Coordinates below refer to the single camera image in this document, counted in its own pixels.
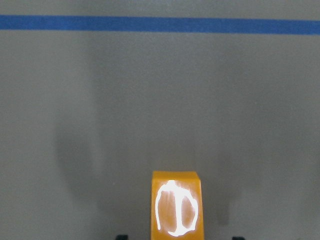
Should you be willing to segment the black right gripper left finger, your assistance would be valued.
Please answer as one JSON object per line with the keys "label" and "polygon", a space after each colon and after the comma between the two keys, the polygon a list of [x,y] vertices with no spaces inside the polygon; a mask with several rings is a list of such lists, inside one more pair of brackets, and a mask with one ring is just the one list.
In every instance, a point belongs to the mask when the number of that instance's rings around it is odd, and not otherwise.
{"label": "black right gripper left finger", "polygon": [[115,240],[128,240],[127,234],[119,234],[115,237]]}

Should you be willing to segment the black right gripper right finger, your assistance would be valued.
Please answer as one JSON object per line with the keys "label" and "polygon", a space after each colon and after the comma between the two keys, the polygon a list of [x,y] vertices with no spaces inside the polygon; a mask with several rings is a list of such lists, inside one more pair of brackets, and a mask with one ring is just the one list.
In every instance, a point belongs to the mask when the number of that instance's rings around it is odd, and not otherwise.
{"label": "black right gripper right finger", "polygon": [[231,239],[232,240],[245,240],[245,238],[243,236],[233,236]]}

